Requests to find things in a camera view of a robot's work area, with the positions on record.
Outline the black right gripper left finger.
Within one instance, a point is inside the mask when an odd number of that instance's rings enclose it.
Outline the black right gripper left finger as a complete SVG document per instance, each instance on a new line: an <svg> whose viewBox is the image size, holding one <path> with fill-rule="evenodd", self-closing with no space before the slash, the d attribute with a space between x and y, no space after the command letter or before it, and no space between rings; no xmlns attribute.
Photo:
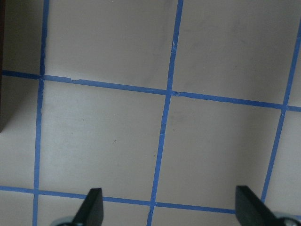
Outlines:
<svg viewBox="0 0 301 226"><path fill-rule="evenodd" d="M84 199L72 226L101 226L103 223L103 194L101 188L92 188Z"/></svg>

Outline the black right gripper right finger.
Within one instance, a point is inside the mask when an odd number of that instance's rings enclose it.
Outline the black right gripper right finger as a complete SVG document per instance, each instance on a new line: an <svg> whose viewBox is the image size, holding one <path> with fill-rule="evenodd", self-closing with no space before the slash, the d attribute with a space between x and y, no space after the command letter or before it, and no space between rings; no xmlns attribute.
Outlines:
<svg viewBox="0 0 301 226"><path fill-rule="evenodd" d="M236 186L235 215L241 226L283 226L248 186Z"/></svg>

